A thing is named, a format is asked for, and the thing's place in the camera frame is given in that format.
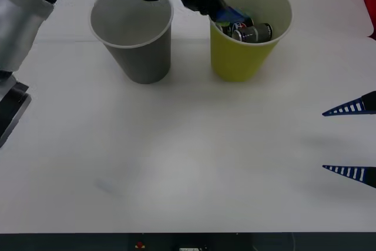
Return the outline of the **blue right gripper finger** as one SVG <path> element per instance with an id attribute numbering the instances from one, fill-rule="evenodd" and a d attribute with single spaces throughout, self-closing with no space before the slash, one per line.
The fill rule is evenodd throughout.
<path id="1" fill-rule="evenodd" d="M 338 105 L 324 113 L 323 116 L 375 115 L 375 91 L 367 93 L 353 101 Z"/>
<path id="2" fill-rule="evenodd" d="M 376 188 L 376 168 L 371 166 L 334 166 L 322 165 L 324 169 L 338 175 Z"/>

